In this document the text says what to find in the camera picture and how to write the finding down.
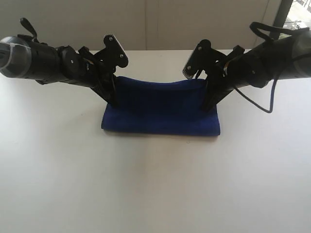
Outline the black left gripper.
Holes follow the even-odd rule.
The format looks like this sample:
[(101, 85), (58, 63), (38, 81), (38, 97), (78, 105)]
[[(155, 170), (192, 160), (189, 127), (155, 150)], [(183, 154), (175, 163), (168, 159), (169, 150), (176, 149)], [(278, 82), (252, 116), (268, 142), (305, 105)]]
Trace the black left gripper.
[(98, 96), (112, 106), (117, 106), (116, 79), (104, 65), (104, 63), (94, 57), (87, 59), (78, 57), (79, 75), (78, 86), (88, 87)]

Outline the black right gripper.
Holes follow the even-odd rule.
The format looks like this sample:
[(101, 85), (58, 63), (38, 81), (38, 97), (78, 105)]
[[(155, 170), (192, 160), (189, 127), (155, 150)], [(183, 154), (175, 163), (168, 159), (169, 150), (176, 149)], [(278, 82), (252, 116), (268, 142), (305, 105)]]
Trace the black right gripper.
[(245, 79), (239, 68), (243, 68), (241, 57), (222, 57), (207, 72), (203, 110), (209, 111), (216, 106), (234, 90), (234, 87), (245, 86)]

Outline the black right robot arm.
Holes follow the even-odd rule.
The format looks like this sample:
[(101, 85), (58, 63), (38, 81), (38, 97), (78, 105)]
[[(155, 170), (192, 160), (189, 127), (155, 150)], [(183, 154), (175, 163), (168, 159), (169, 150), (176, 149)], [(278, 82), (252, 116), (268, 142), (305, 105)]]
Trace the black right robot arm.
[(311, 31), (295, 30), (283, 39), (263, 42), (244, 53), (233, 51), (211, 67), (202, 108), (209, 111), (233, 90), (241, 87), (265, 87), (273, 81), (311, 76)]

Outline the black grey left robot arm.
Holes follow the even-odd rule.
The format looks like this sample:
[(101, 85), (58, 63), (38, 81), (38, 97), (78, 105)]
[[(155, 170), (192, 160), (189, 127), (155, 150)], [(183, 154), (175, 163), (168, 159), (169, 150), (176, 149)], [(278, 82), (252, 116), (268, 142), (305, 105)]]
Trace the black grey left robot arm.
[(7, 78), (35, 80), (41, 85), (67, 83), (90, 88), (111, 105), (117, 104), (116, 76), (86, 47), (51, 47), (8, 36), (0, 41), (0, 72)]

